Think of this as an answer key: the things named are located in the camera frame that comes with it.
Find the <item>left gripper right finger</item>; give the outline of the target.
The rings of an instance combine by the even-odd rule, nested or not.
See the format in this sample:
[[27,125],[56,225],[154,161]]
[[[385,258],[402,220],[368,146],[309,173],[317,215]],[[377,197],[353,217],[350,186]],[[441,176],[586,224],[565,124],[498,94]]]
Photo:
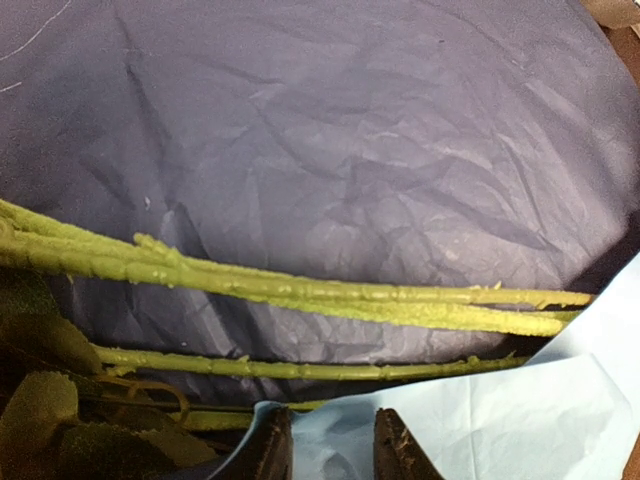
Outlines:
[[374,426],[375,480],[443,480],[399,414],[391,408],[376,412]]

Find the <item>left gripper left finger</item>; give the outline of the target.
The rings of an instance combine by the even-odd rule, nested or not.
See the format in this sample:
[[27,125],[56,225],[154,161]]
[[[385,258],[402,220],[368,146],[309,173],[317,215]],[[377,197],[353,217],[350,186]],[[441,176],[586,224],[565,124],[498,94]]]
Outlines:
[[266,414],[247,443],[219,472],[220,479],[285,480],[293,476],[291,416],[286,407]]

